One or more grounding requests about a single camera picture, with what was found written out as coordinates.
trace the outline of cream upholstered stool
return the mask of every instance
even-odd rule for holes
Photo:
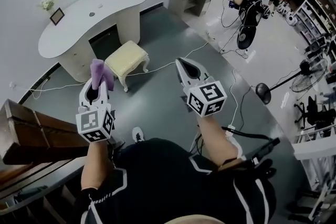
[[[126,42],[105,60],[105,63],[119,78],[121,85],[124,86],[125,92],[128,91],[128,87],[125,82],[127,75],[141,62],[145,62],[143,65],[143,71],[147,73],[148,69],[146,67],[149,64],[148,54],[133,41]]]

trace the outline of small potted plant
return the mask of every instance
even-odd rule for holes
[[[41,0],[40,4],[38,5],[42,9],[46,10],[50,15],[54,14],[55,12],[55,0]]]

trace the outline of white desk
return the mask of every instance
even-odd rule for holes
[[[90,64],[96,58],[86,33],[115,14],[120,43],[140,40],[140,4],[145,0],[79,0],[64,10],[64,18],[43,31],[38,51],[44,58],[56,58],[77,81],[91,77]]]

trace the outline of picture frame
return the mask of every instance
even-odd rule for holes
[[[65,16],[63,10],[61,8],[58,8],[54,14],[51,15],[50,20],[54,23],[54,25],[57,25],[59,21],[62,20],[62,18]]]

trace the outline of purple cloth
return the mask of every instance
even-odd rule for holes
[[[92,77],[92,88],[94,90],[97,90],[99,88],[100,81],[104,77],[107,83],[108,90],[113,91],[114,75],[112,70],[104,63],[103,60],[92,60],[90,69]]]

